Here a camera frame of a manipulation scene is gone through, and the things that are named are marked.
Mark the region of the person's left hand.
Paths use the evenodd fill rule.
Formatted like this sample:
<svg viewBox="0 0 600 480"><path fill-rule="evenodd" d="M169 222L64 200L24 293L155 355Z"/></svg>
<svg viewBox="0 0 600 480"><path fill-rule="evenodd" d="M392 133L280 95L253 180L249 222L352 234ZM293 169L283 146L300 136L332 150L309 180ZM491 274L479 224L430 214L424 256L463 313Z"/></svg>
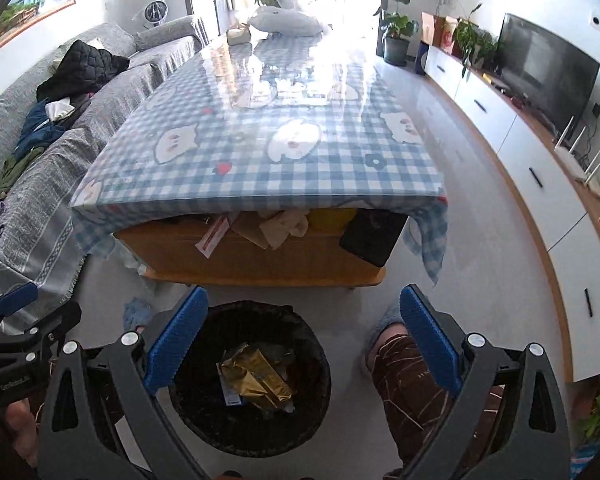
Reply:
<svg viewBox="0 0 600 480"><path fill-rule="evenodd" d="M31 413L29 400L9 404L5 410L5 422L15 437L12 447L29 466L38 466L38 430Z"/></svg>

